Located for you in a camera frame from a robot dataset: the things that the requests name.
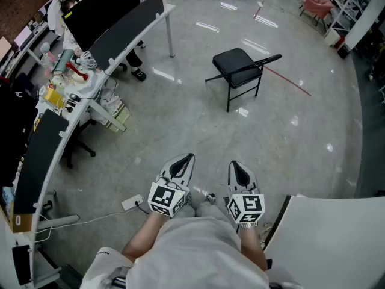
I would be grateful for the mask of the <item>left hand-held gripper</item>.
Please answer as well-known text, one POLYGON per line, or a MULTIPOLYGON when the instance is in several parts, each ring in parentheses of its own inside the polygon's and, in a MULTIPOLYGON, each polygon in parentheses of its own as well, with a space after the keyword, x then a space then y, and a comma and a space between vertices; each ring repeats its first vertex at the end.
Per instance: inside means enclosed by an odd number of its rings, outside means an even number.
POLYGON ((187 153, 168 160, 150 188, 147 203, 153 212, 174 217, 186 203, 195 165, 195 155, 187 153))

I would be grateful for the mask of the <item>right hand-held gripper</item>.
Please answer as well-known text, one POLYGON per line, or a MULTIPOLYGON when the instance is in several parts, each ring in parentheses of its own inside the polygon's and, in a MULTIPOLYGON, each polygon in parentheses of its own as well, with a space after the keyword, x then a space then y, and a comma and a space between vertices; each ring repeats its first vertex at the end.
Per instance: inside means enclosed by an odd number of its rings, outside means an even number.
POLYGON ((237 225, 257 223, 265 214, 265 198, 257 186, 255 174, 239 161, 228 166, 227 212, 237 225))

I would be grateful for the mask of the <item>black folding chair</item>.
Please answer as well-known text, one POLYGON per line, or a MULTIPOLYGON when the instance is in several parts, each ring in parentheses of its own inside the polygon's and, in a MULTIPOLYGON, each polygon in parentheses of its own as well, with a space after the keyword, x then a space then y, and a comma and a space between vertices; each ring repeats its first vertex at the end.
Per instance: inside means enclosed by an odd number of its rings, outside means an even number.
POLYGON ((266 64, 270 64, 282 58, 282 54, 275 54, 268 58, 253 61, 252 58, 241 48, 234 48, 217 54, 212 59, 212 64, 219 71, 219 75, 208 78, 205 82, 223 78, 227 83, 227 104, 226 111, 230 110, 230 102, 252 90, 257 97, 263 70, 266 64), (243 87, 257 80, 256 86, 231 97, 231 90, 243 87))

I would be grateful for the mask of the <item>person's grey trousers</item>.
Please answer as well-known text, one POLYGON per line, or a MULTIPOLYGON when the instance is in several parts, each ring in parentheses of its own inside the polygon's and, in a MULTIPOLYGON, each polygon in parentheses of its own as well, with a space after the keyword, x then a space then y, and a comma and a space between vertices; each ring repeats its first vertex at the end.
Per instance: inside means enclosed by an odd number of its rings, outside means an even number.
POLYGON ((208 201, 201 202, 197 208, 195 208, 191 202, 187 202, 173 218, 191 217, 213 217, 233 225, 230 219, 215 204, 211 204, 208 201))

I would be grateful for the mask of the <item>small patterned cloth bundle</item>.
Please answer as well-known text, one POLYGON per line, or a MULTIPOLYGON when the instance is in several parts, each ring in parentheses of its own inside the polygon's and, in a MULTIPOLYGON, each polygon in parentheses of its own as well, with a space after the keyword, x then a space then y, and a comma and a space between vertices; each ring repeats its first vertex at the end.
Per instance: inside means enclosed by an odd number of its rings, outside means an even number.
POLYGON ((262 230, 259 233, 259 241, 261 244, 264 244, 268 234, 273 228, 273 224, 271 222, 264 223, 262 230))

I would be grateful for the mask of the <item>pale green carton box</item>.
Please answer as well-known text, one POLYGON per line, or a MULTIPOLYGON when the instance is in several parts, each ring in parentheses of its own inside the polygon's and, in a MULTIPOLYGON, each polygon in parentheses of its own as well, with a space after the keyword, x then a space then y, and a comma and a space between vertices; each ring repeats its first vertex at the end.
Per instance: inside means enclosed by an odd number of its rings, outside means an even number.
MULTIPOLYGON (((104 86, 101 89, 96 102, 122 125, 124 125, 131 116, 131 112, 123 103, 121 97, 115 94, 113 87, 104 86)), ((95 109, 90 107, 89 113, 93 120, 105 126, 110 131, 115 133, 120 131, 118 127, 113 125, 109 120, 107 120, 107 118, 103 117, 103 115, 98 113, 95 109)))

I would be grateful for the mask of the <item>red floor tape strip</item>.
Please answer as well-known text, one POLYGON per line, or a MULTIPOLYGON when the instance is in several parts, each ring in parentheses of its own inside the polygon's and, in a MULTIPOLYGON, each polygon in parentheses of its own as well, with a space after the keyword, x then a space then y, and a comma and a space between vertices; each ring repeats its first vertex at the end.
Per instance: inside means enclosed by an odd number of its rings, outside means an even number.
POLYGON ((260 7, 260 6, 258 5, 258 9, 257 9, 255 15, 253 16, 253 19, 254 19, 254 20, 256 20, 256 18, 258 17, 258 15, 259 15, 259 13, 260 13, 260 11, 261 11, 262 8, 263 8, 263 7, 260 7))
POLYGON ((301 90, 303 93, 305 93, 306 95, 312 97, 312 95, 305 89, 303 89, 300 85, 294 83, 293 81, 291 81, 290 79, 288 79, 287 77, 281 75, 280 73, 276 72, 275 70, 272 70, 271 68, 269 67, 265 67, 266 70, 270 71, 271 73, 277 75, 279 78, 283 79, 284 81, 290 83, 292 86, 296 87, 297 89, 301 90))

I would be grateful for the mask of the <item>dark grey desk divider panel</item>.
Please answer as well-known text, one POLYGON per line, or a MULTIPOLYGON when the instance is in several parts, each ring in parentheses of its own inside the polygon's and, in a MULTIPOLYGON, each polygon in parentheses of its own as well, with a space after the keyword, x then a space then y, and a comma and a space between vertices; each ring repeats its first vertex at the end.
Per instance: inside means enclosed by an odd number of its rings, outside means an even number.
POLYGON ((35 213, 34 204, 39 201, 46 174, 61 142, 60 132, 68 125, 66 119, 51 110, 42 115, 20 171, 13 207, 15 214, 35 213))
POLYGON ((163 0, 145 0, 106 30, 89 49, 102 70, 164 12, 163 0))

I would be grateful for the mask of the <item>red handheld appliance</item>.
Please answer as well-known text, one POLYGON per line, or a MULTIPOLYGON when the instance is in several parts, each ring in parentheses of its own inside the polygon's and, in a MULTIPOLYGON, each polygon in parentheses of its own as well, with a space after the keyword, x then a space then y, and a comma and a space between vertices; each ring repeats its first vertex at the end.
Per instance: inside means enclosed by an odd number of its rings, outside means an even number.
POLYGON ((77 74, 78 78, 82 78, 83 81, 88 80, 88 75, 86 73, 81 73, 71 62, 67 62, 66 67, 73 70, 77 74))

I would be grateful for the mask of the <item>teal cylinder bottle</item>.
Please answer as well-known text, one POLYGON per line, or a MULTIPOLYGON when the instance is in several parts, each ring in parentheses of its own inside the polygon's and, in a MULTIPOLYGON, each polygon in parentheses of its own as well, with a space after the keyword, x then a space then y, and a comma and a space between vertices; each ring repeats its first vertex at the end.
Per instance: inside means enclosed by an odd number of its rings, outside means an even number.
POLYGON ((58 57, 58 60, 52 70, 52 73, 54 75, 60 75, 62 73, 65 73, 67 69, 66 63, 70 62, 70 59, 73 57, 74 53, 75 52, 73 49, 65 49, 58 57))

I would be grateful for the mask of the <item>brown cardboard box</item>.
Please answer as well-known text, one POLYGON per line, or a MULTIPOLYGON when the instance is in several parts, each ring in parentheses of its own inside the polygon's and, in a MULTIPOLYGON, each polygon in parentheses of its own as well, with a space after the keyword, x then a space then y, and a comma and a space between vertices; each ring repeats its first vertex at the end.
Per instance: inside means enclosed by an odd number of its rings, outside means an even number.
POLYGON ((0 202, 0 212, 12 233, 30 232, 32 227, 33 214, 17 214, 14 213, 14 203, 12 202, 8 208, 5 203, 0 202))

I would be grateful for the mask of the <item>long white office desk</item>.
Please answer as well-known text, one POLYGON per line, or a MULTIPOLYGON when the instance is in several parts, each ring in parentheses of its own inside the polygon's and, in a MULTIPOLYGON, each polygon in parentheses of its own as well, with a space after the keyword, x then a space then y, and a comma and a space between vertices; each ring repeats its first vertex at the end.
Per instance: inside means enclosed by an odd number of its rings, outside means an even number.
MULTIPOLYGON (((24 233, 12 233, 4 220, 5 250, 3 253, 0 253, 0 272, 4 272, 4 275, 1 276, 2 280, 15 281, 15 284, 11 285, 12 289, 40 289, 41 287, 59 279, 61 268, 54 267, 49 260, 40 254, 38 251, 40 242, 36 239, 36 235, 40 231, 51 231, 65 226, 77 225, 79 223, 79 216, 74 214, 56 219, 44 221, 40 220, 45 196, 54 196, 56 194, 54 191, 47 190, 49 180, 55 166, 58 164, 63 155, 64 148, 66 147, 72 132, 75 130, 77 123, 80 121, 87 108, 91 107, 95 109, 98 113, 103 115, 103 117, 107 118, 107 120, 109 120, 113 125, 118 127, 119 130, 125 131, 126 127, 113 118, 112 115, 108 114, 108 112, 96 102, 95 96, 128 52, 131 51, 137 42, 139 42, 140 39, 158 22, 165 20, 166 25, 168 26, 167 31, 171 30, 169 26, 170 13, 172 9, 174 9, 174 5, 164 5, 164 12, 136 38, 134 38, 134 40, 131 41, 131 43, 116 59, 109 60, 110 67, 107 68, 107 70, 93 75, 91 82, 92 89, 81 96, 80 102, 75 105, 71 113, 66 116, 61 116, 60 112, 54 111, 54 113, 57 113, 59 116, 66 119, 69 122, 69 125, 65 131, 60 132, 61 142, 57 147, 49 170, 46 174, 38 202, 34 204, 35 213, 33 213, 31 231, 24 233)), ((33 135, 36 130, 44 112, 46 110, 53 111, 52 106, 41 102, 37 104, 36 109, 38 110, 38 113, 32 126, 31 135, 33 135)))

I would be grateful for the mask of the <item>black waste bin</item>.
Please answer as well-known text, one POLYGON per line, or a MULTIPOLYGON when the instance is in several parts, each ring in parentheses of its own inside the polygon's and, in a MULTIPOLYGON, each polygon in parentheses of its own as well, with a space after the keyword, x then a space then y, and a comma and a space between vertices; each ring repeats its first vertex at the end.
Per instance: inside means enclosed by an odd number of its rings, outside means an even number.
POLYGON ((340 58, 345 59, 349 53, 351 52, 350 47, 344 43, 338 50, 337 53, 340 56, 340 58))

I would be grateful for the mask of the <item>white square bin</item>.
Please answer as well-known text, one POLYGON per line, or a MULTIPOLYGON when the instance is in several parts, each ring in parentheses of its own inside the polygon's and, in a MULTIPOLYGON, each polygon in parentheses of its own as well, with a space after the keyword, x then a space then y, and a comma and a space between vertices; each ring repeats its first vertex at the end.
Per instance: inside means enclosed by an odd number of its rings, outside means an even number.
POLYGON ((327 46, 334 46, 339 40, 340 34, 334 28, 331 28, 326 34, 324 42, 327 46))

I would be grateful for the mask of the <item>black garment pile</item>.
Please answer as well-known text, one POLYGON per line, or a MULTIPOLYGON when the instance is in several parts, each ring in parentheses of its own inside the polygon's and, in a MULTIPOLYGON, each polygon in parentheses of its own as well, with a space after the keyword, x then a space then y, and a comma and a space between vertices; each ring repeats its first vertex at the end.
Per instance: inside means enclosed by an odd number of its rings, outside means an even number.
POLYGON ((0 187, 10 187, 38 110, 34 85, 28 78, 0 76, 0 187))

